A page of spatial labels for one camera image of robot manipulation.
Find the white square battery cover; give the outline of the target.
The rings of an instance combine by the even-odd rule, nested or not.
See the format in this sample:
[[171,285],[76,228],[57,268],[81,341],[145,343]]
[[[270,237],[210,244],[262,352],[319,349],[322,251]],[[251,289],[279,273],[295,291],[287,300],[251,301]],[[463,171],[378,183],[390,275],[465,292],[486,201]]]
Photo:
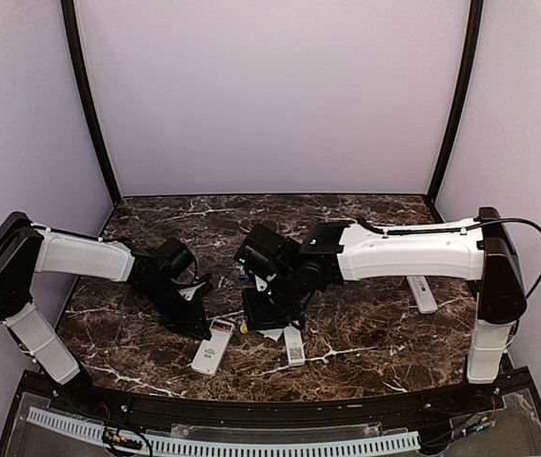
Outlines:
[[272,339],[272,341],[277,342],[278,339],[283,335],[283,329],[281,328],[265,329],[265,330],[260,330],[260,333],[265,338],[270,338]]

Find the white TCL air-conditioner remote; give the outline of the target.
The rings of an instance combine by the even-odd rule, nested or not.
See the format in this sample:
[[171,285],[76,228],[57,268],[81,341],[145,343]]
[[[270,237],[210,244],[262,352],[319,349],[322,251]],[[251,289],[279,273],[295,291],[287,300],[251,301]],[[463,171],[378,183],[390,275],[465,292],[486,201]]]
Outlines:
[[[231,332],[214,330],[212,328],[214,322],[231,324],[233,329]],[[190,364],[191,369],[204,375],[214,376],[222,362],[234,329],[234,323],[221,319],[214,319],[210,323],[211,338],[201,342]]]

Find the slim white remote control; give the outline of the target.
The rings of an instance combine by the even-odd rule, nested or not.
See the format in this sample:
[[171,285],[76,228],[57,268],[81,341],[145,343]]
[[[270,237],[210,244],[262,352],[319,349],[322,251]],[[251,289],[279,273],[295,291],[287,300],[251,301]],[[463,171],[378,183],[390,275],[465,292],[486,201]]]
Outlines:
[[289,367],[294,368],[303,366],[306,363],[306,355],[301,331],[294,327],[285,327],[283,330],[283,335],[286,344]]

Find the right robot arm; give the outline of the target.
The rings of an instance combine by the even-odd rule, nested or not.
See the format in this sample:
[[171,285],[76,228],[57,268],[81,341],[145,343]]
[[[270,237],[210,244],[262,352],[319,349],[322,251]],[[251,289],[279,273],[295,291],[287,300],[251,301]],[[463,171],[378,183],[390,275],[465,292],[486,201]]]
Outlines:
[[330,285],[392,276],[474,282],[467,380],[451,394],[458,411],[471,413],[487,400],[511,329],[532,293],[506,229],[510,223],[493,207],[480,208],[474,218],[431,225],[377,227],[359,217],[318,224],[302,242],[257,224],[234,255],[252,282],[243,291],[247,325],[303,328],[309,299]]

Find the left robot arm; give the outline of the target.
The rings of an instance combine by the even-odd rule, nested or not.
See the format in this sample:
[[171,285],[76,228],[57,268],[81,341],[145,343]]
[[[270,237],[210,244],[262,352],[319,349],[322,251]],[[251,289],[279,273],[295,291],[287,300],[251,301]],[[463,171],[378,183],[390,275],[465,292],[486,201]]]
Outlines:
[[100,407],[100,395],[87,374],[34,303],[36,273],[66,273],[125,283],[146,298],[169,331],[196,340],[211,338],[203,304],[209,277],[186,284],[178,277],[195,258],[176,238],[157,248],[126,239],[105,240],[38,225],[26,213],[11,213],[0,226],[0,324],[47,375],[64,386],[62,397],[80,415]]

